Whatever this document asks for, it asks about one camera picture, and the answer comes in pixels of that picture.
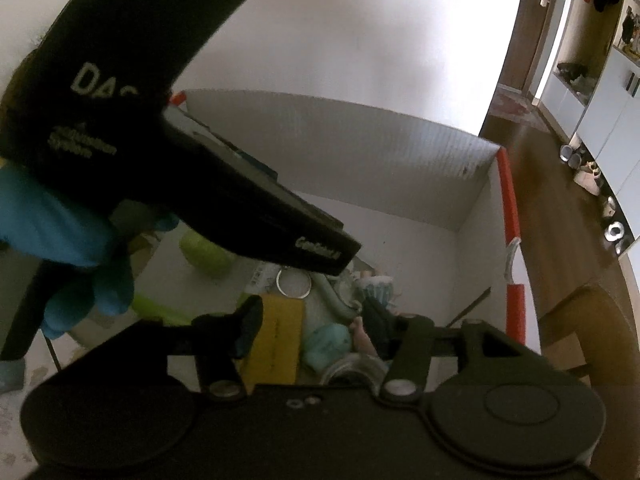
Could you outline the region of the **blue gloved left hand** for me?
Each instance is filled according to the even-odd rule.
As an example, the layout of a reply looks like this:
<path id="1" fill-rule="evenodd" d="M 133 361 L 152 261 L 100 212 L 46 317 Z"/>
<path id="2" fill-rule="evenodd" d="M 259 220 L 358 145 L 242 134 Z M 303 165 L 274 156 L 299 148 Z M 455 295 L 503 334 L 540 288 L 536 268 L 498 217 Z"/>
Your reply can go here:
<path id="1" fill-rule="evenodd" d="M 56 339 L 92 309 L 125 313 L 134 301 L 129 249 L 105 222 L 67 208 L 23 168 L 1 163 L 1 240 L 9 246 L 87 271 L 66 276 L 46 303 L 40 328 Z"/>

